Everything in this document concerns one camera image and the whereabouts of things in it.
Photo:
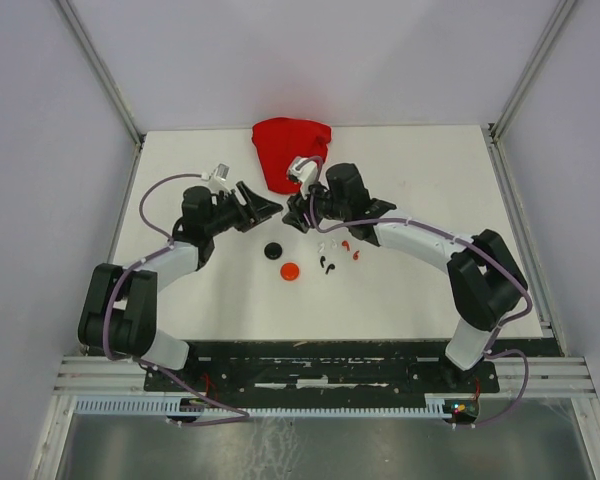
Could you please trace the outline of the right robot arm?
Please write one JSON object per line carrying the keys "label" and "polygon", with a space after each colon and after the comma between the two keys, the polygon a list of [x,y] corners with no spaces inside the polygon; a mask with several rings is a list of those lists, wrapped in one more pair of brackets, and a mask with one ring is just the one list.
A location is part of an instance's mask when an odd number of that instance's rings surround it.
{"label": "right robot arm", "polygon": [[518,304],[532,309],[528,283],[504,239],[493,230],[454,234],[417,220],[372,197],[358,168],[329,168],[319,157],[297,157],[287,170],[299,191],[287,201],[283,221],[302,233],[338,229],[376,247],[395,250],[446,274],[460,320],[438,368],[447,389],[461,391],[475,379],[501,329],[519,319]]}

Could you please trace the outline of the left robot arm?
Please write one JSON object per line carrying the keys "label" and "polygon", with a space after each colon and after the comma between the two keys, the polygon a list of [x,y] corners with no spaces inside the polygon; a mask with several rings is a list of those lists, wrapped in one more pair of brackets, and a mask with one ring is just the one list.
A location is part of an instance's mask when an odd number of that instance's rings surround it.
{"label": "left robot arm", "polygon": [[217,235],[230,229],[247,232],[282,210],[242,181],[224,192],[188,188],[164,247],[126,267],[95,267],[78,325],[79,342],[109,358],[133,357],[166,368],[167,379],[178,389],[192,389],[200,381],[201,366],[189,358],[186,341],[158,328],[158,294],[203,268]]}

